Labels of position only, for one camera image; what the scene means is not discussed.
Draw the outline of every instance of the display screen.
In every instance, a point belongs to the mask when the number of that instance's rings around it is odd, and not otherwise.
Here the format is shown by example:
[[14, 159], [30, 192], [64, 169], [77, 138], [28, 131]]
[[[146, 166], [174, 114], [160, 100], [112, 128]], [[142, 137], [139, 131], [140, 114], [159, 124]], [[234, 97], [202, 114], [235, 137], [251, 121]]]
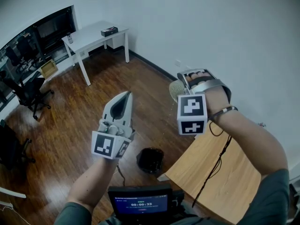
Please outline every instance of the display screen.
[[114, 200], [120, 214], [166, 212], [168, 209], [168, 195], [149, 197], [115, 197]]

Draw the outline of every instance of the black trash can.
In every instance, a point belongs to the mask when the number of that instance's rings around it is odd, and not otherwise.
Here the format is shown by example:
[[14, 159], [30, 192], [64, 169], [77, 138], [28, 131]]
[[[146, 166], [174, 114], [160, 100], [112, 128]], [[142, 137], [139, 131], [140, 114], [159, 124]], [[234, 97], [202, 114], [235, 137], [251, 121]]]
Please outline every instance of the black trash can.
[[164, 158], [164, 152], [157, 148], [145, 148], [136, 156], [138, 167], [149, 174], [160, 171]]

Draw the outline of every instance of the sleeve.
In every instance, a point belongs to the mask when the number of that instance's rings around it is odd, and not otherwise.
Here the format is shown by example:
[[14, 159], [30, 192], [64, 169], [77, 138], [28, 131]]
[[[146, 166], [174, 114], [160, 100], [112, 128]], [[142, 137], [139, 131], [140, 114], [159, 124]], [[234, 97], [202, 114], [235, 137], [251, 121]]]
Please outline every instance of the sleeve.
[[90, 225], [92, 215], [80, 204], [66, 203], [64, 209], [56, 218], [54, 225]]
[[262, 180], [238, 225], [285, 225], [289, 207], [289, 172], [278, 170]]

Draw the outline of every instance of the forearm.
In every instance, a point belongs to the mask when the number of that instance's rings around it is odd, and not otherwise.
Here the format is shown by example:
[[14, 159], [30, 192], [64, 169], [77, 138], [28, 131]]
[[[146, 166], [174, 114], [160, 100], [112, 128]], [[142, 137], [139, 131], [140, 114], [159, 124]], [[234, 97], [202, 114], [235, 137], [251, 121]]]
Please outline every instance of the forearm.
[[240, 145], [261, 175], [288, 168], [285, 152], [277, 139], [238, 111], [219, 116], [216, 123]]
[[75, 202], [91, 213], [98, 204], [116, 169], [118, 160], [99, 158], [71, 187], [68, 202]]

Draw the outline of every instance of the hand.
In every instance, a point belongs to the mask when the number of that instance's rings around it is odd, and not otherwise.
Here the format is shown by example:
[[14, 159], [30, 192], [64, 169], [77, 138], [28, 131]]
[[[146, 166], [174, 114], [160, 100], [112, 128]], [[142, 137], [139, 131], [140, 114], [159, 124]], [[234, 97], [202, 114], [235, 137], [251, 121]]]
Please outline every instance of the hand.
[[[198, 72], [197, 74], [193, 73], [193, 74], [191, 74], [191, 76], [186, 76], [186, 80], [188, 82], [190, 82], [197, 77], [203, 77], [203, 76], [210, 77], [210, 74], [202, 73], [202, 72]], [[206, 90], [205, 98], [206, 98], [206, 106], [207, 106], [208, 116], [211, 116], [211, 115], [221, 111], [222, 109], [231, 106], [228, 102], [227, 95], [221, 86], [215, 87], [215, 88], [210, 88], [210, 89]]]

